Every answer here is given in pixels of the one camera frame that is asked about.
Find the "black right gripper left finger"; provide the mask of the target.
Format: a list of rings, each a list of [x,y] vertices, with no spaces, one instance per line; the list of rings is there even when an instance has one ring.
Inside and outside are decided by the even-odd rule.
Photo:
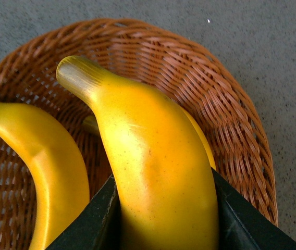
[[[113,176],[48,249],[119,249],[120,202]]]

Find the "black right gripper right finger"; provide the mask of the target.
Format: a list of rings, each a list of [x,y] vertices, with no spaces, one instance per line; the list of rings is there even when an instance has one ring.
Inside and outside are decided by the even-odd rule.
[[[296,249],[296,241],[212,170],[219,211],[219,249]]]

